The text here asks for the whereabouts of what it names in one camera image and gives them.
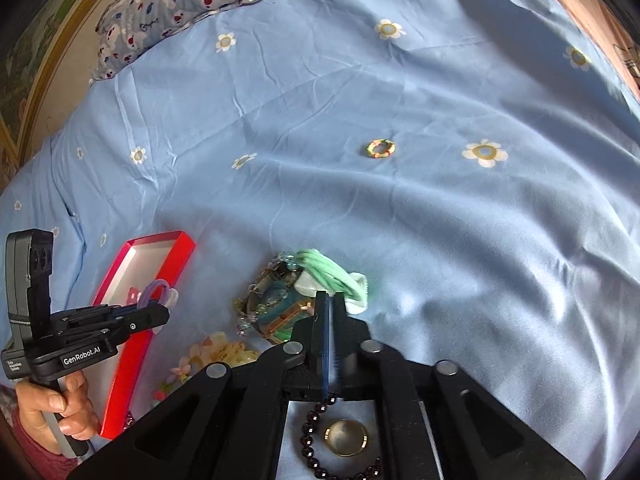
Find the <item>red sleeve forearm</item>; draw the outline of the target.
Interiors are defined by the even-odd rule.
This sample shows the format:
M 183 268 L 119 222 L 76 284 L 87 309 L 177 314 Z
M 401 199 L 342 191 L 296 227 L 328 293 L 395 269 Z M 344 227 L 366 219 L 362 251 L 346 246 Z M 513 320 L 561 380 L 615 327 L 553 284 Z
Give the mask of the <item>red sleeve forearm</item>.
M 44 480 L 65 480 L 78 466 L 78 460 L 53 454 L 39 445 L 32 437 L 29 437 L 22 426 L 16 408 L 12 412 L 12 427 L 14 437 L 21 445 L 29 463 Z

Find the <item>person's left hand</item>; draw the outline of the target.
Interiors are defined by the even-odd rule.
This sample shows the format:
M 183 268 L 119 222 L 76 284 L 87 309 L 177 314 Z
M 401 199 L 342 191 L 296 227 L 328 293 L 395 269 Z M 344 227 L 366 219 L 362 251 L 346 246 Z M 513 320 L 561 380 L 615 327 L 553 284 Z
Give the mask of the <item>person's left hand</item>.
M 18 417 L 26 434 L 54 455 L 60 455 L 58 441 L 48 426 L 45 414 L 59 414 L 62 434 L 87 441 L 100 431 L 98 415 L 88 398 L 88 382 L 81 370 L 64 378 L 65 390 L 57 392 L 28 379 L 16 384 Z

